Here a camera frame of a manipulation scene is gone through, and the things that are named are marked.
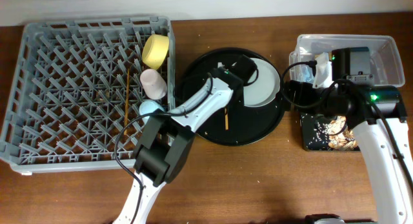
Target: pink cup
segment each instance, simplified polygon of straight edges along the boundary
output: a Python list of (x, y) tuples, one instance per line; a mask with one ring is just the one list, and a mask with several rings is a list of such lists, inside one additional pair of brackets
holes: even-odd
[(142, 72), (141, 83), (143, 90), (150, 99), (161, 99), (166, 95), (166, 83), (154, 69), (146, 69)]

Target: white wall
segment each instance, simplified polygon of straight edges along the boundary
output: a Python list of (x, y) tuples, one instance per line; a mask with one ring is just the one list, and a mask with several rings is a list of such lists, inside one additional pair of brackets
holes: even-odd
[(413, 0), (0, 0), (0, 25), (129, 15), (218, 19), (406, 10), (413, 10)]

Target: yellow cup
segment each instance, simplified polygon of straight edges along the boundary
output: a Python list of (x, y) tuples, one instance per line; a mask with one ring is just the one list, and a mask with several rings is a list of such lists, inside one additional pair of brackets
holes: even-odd
[(169, 38), (167, 36), (152, 34), (143, 47), (143, 63), (157, 70), (165, 60), (168, 49)]

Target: cable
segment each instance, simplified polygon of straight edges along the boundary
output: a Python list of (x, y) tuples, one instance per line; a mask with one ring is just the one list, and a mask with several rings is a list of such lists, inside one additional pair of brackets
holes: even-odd
[[(281, 76), (281, 79), (280, 79), (280, 80), (281, 80), (281, 88), (284, 87), (284, 77), (285, 77), (285, 74), (286, 74), (291, 68), (293, 68), (294, 66), (297, 66), (297, 65), (308, 65), (308, 66), (310, 66), (310, 67), (314, 67), (316, 64), (317, 64), (316, 61), (307, 61), (307, 62), (293, 63), (293, 64), (291, 64), (290, 66), (288, 66), (288, 68), (284, 71), (284, 73), (283, 73), (283, 75)], [(295, 106), (298, 107), (298, 108), (304, 108), (304, 109), (306, 109), (306, 108), (313, 108), (313, 107), (316, 107), (316, 106), (322, 104), (322, 102), (324, 102), (324, 100), (326, 100), (326, 98), (328, 97), (328, 95), (330, 95), (331, 91), (332, 91), (333, 88), (336, 86), (336, 84), (339, 84), (339, 83), (347, 84), (347, 85), (349, 85), (350, 87), (355, 88), (357, 94), (358, 94), (359, 96), (361, 96), (361, 97), (374, 109), (374, 111), (376, 111), (376, 114), (380, 117), (381, 121), (383, 122), (383, 124), (384, 124), (384, 126), (385, 126), (385, 128), (386, 128), (388, 137), (390, 138), (390, 142), (392, 143), (392, 146), (393, 146), (393, 149), (394, 149), (394, 153), (396, 154), (396, 157), (397, 157), (397, 159), (399, 160), (400, 166), (401, 166), (401, 168), (402, 168), (402, 170), (403, 170), (403, 173), (404, 173), (404, 175), (406, 176), (407, 183), (408, 183), (408, 185), (409, 185), (409, 187), (410, 187), (410, 191), (411, 191), (411, 193), (413, 193), (413, 179), (412, 179), (412, 176), (410, 175), (410, 173), (409, 173), (409, 171), (408, 171), (406, 162), (405, 162), (405, 160), (404, 160), (403, 155), (402, 155), (401, 152), (400, 152), (400, 149), (399, 149), (399, 147), (398, 147), (398, 145), (397, 145), (396, 139), (395, 139), (395, 137), (394, 137), (394, 135), (393, 135), (393, 132), (392, 132), (392, 130), (391, 130), (391, 128), (390, 128), (390, 125), (388, 124), (388, 122), (387, 122), (386, 118), (384, 117), (383, 113), (380, 111), (379, 107), (378, 107), (373, 101), (371, 101), (369, 98), (367, 98), (367, 97), (364, 95), (364, 93), (363, 93), (362, 91), (360, 91), (359, 87), (357, 87), (357, 85), (355, 85), (353, 82), (351, 82), (351, 81), (349, 81), (349, 80), (347, 80), (347, 79), (337, 79), (337, 80), (335, 80), (335, 81), (325, 90), (325, 92), (324, 92), (324, 94), (322, 95), (321, 99), (320, 99), (319, 101), (316, 101), (315, 103), (312, 103), (311, 105), (305, 105), (305, 106), (303, 106), (303, 105), (297, 105), (297, 104), (295, 104), (295, 103), (294, 103), (293, 101), (291, 101), (291, 99), (285, 94), (285, 91), (284, 91), (283, 89), (281, 89), (281, 95), (282, 95), (282, 96), (284, 97), (284, 99), (286, 99), (290, 104), (295, 105)]]
[(116, 140), (115, 140), (115, 148), (114, 148), (114, 157), (115, 157), (115, 160), (116, 160), (117, 164), (119, 164), (119, 166), (121, 166), (121, 168), (122, 168), (123, 170), (125, 170), (130, 176), (132, 176), (134, 179), (136, 179), (136, 181), (139, 183), (139, 197), (138, 197), (138, 199), (137, 199), (137, 205), (136, 205), (136, 209), (135, 209), (134, 216), (133, 216), (133, 218), (132, 218), (132, 220), (131, 220), (131, 222), (130, 222), (131, 224), (133, 224), (133, 222), (134, 222), (135, 219), (136, 219), (137, 212), (138, 212), (138, 210), (139, 210), (139, 205), (141, 204), (141, 199), (142, 199), (142, 193), (143, 193), (144, 186), (143, 186), (143, 184), (142, 184), (142, 181), (141, 181), (131, 170), (129, 170), (129, 168), (127, 168), (127, 167), (121, 162), (121, 160), (119, 159), (119, 157), (118, 157), (118, 155), (117, 155), (117, 146), (118, 146), (118, 144), (119, 144), (119, 142), (120, 142), (120, 140), (121, 140), (122, 133), (125, 132), (125, 130), (126, 130), (128, 127), (130, 127), (133, 123), (135, 123), (135, 122), (143, 119), (144, 117), (148, 117), (148, 116), (151, 116), (151, 117), (154, 117), (154, 116), (179, 117), (179, 116), (185, 116), (185, 115), (191, 113), (192, 111), (194, 111), (195, 109), (197, 109), (199, 106), (201, 106), (201, 105), (208, 99), (208, 96), (212, 94), (211, 92), (212, 92), (212, 87), (214, 86), (214, 80), (213, 80), (212, 75), (211, 75), (210, 73), (208, 73), (207, 75), (208, 75), (208, 77), (209, 77), (209, 80), (211, 81), (211, 85), (210, 85), (210, 87), (209, 87), (209, 89), (208, 89), (208, 93), (207, 93), (206, 96), (205, 96), (198, 104), (196, 104), (194, 107), (190, 108), (189, 110), (185, 110), (184, 112), (182, 112), (182, 113), (180, 113), (180, 114), (157, 113), (157, 112), (156, 112), (156, 113), (153, 112), (153, 113), (143, 114), (143, 115), (141, 115), (141, 116), (139, 116), (139, 117), (131, 120), (127, 125), (125, 125), (125, 127), (123, 127), (123, 129), (119, 132), (119, 135), (116, 137)]
[(248, 82), (245, 83), (244, 87), (250, 86), (250, 85), (252, 85), (253, 83), (255, 83), (255, 82), (257, 81), (257, 79), (258, 79), (258, 74), (259, 74), (258, 67), (255, 69), (255, 71), (257, 72), (257, 76), (256, 76), (255, 80), (253, 80), (252, 82), (249, 82), (249, 83), (248, 83)]
[(188, 80), (198, 78), (198, 77), (201, 77), (201, 76), (207, 76), (207, 75), (208, 74), (202, 73), (202, 74), (196, 74), (196, 75), (193, 75), (193, 76), (188, 76), (186, 78), (183, 78), (180, 81), (180, 83), (174, 87), (174, 90), (172, 91), (172, 95), (174, 96), (175, 100), (179, 101), (180, 103), (184, 103), (184, 101), (181, 98), (176, 96), (176, 90), (178, 90), (177, 88), (181, 88), (181, 86), (183, 86)]

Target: green light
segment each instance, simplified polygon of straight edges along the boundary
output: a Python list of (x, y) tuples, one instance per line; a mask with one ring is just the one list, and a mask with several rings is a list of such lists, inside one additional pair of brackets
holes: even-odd
[(370, 99), (372, 101), (375, 101), (375, 100), (379, 99), (379, 97), (377, 95), (373, 94), (373, 95), (370, 95)]

